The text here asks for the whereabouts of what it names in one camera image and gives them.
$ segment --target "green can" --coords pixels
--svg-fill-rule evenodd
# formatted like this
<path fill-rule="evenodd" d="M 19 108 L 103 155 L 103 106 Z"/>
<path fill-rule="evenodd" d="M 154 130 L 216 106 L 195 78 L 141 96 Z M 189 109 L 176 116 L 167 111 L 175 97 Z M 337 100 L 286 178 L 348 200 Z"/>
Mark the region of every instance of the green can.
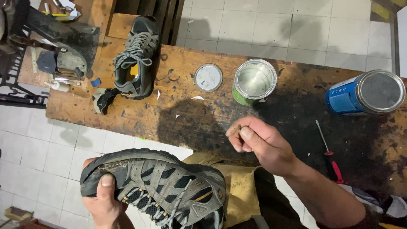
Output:
<path fill-rule="evenodd" d="M 251 106 L 269 96 L 277 85 L 274 67 L 262 59 L 250 59 L 239 66 L 234 77 L 233 98 Z"/>

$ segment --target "blue can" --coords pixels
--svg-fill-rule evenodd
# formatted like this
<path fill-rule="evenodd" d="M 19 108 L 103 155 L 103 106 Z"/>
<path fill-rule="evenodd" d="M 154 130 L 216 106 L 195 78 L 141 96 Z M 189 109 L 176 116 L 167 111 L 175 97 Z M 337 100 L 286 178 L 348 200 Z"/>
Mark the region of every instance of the blue can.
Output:
<path fill-rule="evenodd" d="M 399 108 L 405 94 L 400 77 L 373 70 L 333 85 L 325 94 L 325 104 L 335 114 L 384 114 Z"/>

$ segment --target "hiking shoe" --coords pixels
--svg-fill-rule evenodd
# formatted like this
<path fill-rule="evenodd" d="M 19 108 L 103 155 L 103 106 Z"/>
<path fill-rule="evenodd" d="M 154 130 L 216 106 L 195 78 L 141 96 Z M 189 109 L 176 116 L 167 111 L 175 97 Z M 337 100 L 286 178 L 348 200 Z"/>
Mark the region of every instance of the hiking shoe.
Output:
<path fill-rule="evenodd" d="M 128 99 L 144 99 L 153 91 L 154 78 L 148 71 L 151 57 L 159 43 L 159 30 L 151 16 L 139 16 L 133 21 L 133 27 L 127 37 L 125 50 L 113 59 L 115 66 L 114 86 Z M 134 79 L 128 75 L 131 67 L 138 68 Z"/>
<path fill-rule="evenodd" d="M 210 166 L 189 165 L 164 151 L 128 149 L 105 154 L 81 175 L 82 196 L 96 197 L 100 178 L 116 178 L 116 198 L 132 204 L 162 229 L 221 229 L 225 178 Z"/>

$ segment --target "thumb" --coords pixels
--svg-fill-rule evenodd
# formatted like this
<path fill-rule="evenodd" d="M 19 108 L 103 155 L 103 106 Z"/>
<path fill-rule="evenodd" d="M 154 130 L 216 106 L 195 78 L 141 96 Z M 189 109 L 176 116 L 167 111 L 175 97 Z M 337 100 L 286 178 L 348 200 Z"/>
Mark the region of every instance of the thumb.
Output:
<path fill-rule="evenodd" d="M 270 145 L 248 126 L 243 126 L 240 130 L 240 137 L 256 153 L 267 152 L 270 148 Z"/>
<path fill-rule="evenodd" d="M 101 200 L 114 199 L 114 177 L 112 174 L 105 174 L 99 180 L 96 197 Z"/>

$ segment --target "wooden workbench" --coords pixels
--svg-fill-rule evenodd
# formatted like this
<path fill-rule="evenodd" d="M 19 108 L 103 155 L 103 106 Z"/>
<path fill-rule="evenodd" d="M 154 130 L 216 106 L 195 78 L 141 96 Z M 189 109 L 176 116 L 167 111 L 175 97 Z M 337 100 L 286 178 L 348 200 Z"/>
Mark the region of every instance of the wooden workbench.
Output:
<path fill-rule="evenodd" d="M 101 88 L 112 88 L 112 59 L 123 50 L 127 36 L 120 28 L 128 30 L 134 16 L 110 17 L 114 2 L 104 0 L 103 5 L 99 2 L 102 1 L 93 1 L 88 17 L 88 23 L 101 27 L 99 42 L 103 44 L 92 69 L 94 77 L 102 81 Z M 150 97 L 134 101 L 118 95 L 108 115 L 102 116 L 95 114 L 91 99 L 95 88 L 86 80 L 81 88 L 72 88 L 75 94 L 51 90 L 46 116 L 210 151 L 241 165 L 257 165 L 253 153 L 235 152 L 225 137 L 233 121 L 254 115 L 277 127 L 299 159 L 326 174 L 324 145 L 315 125 L 318 119 L 349 185 L 407 196 L 407 102 L 384 116 L 332 115 L 324 105 L 325 91 L 361 72 L 267 59 L 279 73 L 275 91 L 265 103 L 242 106 L 234 101 L 231 88 L 236 69 L 247 59 L 250 57 L 164 45 L 151 67 L 156 79 Z M 20 78 L 33 84 L 36 79 L 27 70 L 31 60 L 26 56 L 24 62 L 27 65 Z M 211 93 L 200 91 L 193 80 L 198 67 L 206 63 L 216 64 L 223 72 L 221 86 Z M 198 95 L 204 100 L 191 100 Z"/>

